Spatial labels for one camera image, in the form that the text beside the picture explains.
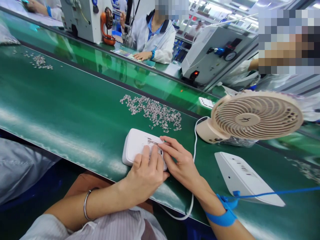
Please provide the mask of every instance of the white plastic device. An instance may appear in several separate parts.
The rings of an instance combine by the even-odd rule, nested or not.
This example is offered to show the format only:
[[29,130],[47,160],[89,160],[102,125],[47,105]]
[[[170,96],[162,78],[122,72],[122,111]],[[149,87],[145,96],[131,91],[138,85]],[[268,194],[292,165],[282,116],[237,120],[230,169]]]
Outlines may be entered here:
[[206,99],[206,98],[199,97],[199,102],[200,102],[201,106],[208,108],[210,110],[212,110],[212,108],[214,106],[212,101],[209,99]]
[[[159,137],[131,128],[124,143],[122,162],[127,166],[132,166],[134,158],[137,154],[142,153],[145,145],[150,147],[149,155],[151,155],[152,146],[159,143],[164,143]],[[163,160],[163,152],[160,148],[158,148],[158,153],[161,155]],[[163,160],[163,170],[167,169],[167,165]]]
[[[240,196],[274,192],[242,158],[224,152],[217,152],[214,156],[228,190],[233,196],[233,191],[240,191]],[[243,200],[279,207],[286,205],[277,194],[243,198]]]

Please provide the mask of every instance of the small white box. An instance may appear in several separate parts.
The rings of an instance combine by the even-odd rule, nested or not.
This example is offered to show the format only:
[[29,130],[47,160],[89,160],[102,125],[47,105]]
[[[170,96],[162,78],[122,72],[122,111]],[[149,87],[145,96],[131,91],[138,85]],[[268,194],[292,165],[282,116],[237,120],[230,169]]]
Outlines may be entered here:
[[[149,133],[140,131],[138,129],[132,128],[124,143],[123,153],[122,153],[122,162],[127,166],[132,166],[134,162],[134,158],[138,153],[142,154],[143,147],[148,145],[150,147],[150,153],[153,145],[157,145],[158,143],[164,143],[160,138],[153,136]],[[163,152],[160,148],[158,148],[158,153],[161,155],[163,160]],[[167,165],[163,160],[163,170],[167,170]]]

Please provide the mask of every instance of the hand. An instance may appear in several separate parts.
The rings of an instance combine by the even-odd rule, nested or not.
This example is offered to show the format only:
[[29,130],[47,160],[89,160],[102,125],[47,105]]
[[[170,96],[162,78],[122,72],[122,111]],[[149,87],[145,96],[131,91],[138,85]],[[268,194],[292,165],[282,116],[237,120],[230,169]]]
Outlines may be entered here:
[[150,198],[158,187],[170,176],[163,171],[163,160],[158,147],[153,146],[149,161],[149,146],[144,146],[142,155],[137,154],[133,166],[121,183],[120,191],[124,193],[129,206],[136,206]]
[[152,57],[152,52],[141,52],[133,55],[135,59],[144,61]]
[[126,14],[124,12],[122,12],[120,14],[120,25],[123,28],[123,30],[125,28],[125,26],[124,26],[125,22],[126,22]]
[[189,191],[193,192],[203,182],[190,152],[188,152],[176,139],[167,136],[161,136],[162,141],[166,143],[158,144],[163,150],[163,159],[165,160],[170,173]]
[[25,6],[29,12],[40,13],[42,15],[48,16],[47,7],[37,2],[36,0],[28,0]]

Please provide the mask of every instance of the blue collar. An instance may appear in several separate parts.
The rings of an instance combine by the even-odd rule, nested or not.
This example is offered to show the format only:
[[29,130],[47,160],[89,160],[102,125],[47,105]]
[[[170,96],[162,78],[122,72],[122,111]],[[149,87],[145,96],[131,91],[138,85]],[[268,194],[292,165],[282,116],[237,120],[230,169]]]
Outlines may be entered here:
[[153,15],[152,15],[152,17],[151,17],[151,19],[150,19],[150,21],[149,21],[149,23],[148,23],[148,28],[149,28],[148,41],[150,40],[151,36],[156,35],[156,34],[159,34],[159,33],[160,33],[160,30],[162,29],[162,26],[163,26],[163,24],[162,24],[161,27],[160,27],[157,31],[155,31],[154,33],[152,33],[152,28],[151,28],[152,19],[153,19]]

